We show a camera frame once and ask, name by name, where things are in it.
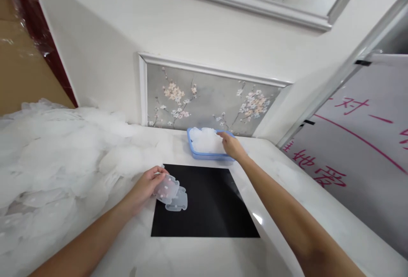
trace white wall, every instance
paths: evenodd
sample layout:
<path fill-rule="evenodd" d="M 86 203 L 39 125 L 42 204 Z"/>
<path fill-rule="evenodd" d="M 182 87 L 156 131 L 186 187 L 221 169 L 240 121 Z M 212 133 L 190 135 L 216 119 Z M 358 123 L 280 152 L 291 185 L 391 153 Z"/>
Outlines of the white wall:
<path fill-rule="evenodd" d="M 351 0 L 321 34 L 203 0 L 40 0 L 80 105 L 139 123 L 145 51 L 294 82 L 261 136 L 277 143 L 396 0 Z"/>

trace cardboard box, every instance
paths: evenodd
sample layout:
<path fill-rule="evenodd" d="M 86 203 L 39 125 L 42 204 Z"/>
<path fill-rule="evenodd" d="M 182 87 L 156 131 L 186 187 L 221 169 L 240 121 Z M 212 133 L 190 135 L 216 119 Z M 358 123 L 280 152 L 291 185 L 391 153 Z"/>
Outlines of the cardboard box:
<path fill-rule="evenodd" d="M 42 97 L 73 108 L 15 14 L 11 0 L 0 0 L 0 116 Z"/>

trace blue plastic tray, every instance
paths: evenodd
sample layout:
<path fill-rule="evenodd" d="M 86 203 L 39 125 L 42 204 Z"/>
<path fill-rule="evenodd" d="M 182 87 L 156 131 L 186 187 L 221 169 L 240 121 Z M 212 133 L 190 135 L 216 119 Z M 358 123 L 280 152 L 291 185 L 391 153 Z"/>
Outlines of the blue plastic tray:
<path fill-rule="evenodd" d="M 190 130 L 192 128 L 188 128 L 187 129 L 187 138 L 188 138 L 188 143 L 190 144 L 190 149 L 191 149 L 191 153 L 193 154 L 193 158 L 197 159 L 197 160 L 227 160 L 227 161 L 235 161 L 233 158 L 231 158 L 230 156 L 228 156 L 227 154 L 211 154 L 211 153 L 201 153 L 201 152 L 197 152 L 194 150 L 193 148 L 193 143 L 191 142 L 191 138 L 190 138 Z M 229 132 L 229 131 L 225 131 L 226 133 L 228 133 L 229 135 L 233 136 L 234 135 Z"/>

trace white countertop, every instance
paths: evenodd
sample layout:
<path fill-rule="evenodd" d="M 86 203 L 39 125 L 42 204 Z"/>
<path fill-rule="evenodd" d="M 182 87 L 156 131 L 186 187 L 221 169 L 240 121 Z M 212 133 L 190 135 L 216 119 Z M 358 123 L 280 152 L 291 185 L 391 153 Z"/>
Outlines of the white countertop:
<path fill-rule="evenodd" d="M 143 139 L 157 144 L 165 164 L 229 168 L 261 238 L 151 237 L 156 200 L 150 199 L 119 234 L 93 276 L 303 276 L 237 162 L 195 160 L 185 131 L 144 129 Z M 239 140 L 251 158 L 308 209 L 367 276 L 408 275 L 407 260 L 272 143 L 246 137 Z"/>

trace black mat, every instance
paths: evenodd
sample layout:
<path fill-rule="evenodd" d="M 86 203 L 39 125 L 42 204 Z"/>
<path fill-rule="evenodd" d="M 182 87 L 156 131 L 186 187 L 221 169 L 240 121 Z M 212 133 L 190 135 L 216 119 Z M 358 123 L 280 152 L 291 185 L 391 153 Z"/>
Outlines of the black mat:
<path fill-rule="evenodd" d="M 152 237 L 259 237 L 228 169 L 165 168 L 186 188 L 188 207 L 170 212 L 157 200 Z"/>

